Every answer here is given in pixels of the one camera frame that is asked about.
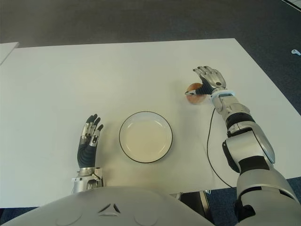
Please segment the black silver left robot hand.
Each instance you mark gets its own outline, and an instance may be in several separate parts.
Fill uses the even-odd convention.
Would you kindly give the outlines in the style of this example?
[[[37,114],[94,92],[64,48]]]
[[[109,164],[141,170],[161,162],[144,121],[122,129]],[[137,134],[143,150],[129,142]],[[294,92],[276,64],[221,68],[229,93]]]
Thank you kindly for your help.
[[[79,168],[93,168],[98,141],[100,139],[103,124],[98,125],[101,118],[97,114],[88,117],[85,122],[79,140],[77,161]]]

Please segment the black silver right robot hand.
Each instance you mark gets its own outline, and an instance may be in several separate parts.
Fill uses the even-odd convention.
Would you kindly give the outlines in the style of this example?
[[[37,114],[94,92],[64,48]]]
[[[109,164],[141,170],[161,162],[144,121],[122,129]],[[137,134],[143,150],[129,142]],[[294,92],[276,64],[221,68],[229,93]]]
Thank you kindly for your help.
[[[202,87],[186,91],[185,95],[211,95],[216,91],[226,89],[226,81],[222,74],[209,66],[198,66],[193,71],[199,76],[202,81]]]

